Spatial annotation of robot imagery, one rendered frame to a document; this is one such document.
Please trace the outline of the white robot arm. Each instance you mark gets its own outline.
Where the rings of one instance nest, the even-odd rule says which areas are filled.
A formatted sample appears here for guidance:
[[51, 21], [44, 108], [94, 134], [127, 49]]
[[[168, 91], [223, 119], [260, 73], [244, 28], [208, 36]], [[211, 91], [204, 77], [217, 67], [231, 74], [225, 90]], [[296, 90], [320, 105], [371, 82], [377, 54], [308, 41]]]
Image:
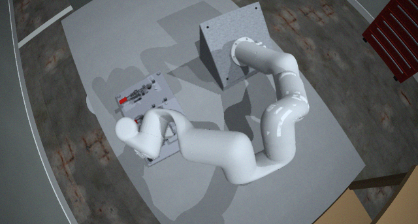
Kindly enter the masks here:
[[156, 159], [163, 140], [174, 136], [168, 125], [174, 122], [182, 157], [221, 167], [232, 184], [246, 184], [284, 167], [296, 152], [295, 122], [308, 114], [309, 104], [295, 57], [260, 45], [240, 37], [231, 46], [231, 59], [273, 75], [277, 101], [265, 109], [260, 122], [264, 150], [254, 154], [244, 133], [194, 128], [183, 114], [166, 108], [147, 110], [140, 127], [132, 118], [120, 118], [116, 136], [144, 157]]

